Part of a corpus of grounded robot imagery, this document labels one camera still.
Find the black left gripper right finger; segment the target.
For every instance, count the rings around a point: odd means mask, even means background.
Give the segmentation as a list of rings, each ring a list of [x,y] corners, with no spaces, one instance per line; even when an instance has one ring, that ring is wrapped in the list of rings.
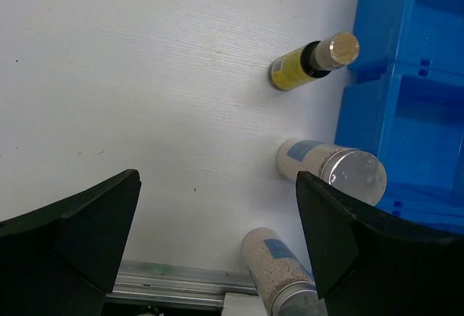
[[[330,315],[461,315],[463,237],[390,215],[305,171],[296,195]]]

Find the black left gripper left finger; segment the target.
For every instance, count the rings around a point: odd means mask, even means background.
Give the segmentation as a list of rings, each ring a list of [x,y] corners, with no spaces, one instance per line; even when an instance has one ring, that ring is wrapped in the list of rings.
[[[138,171],[128,169],[1,222],[1,314],[100,315],[140,190]]]

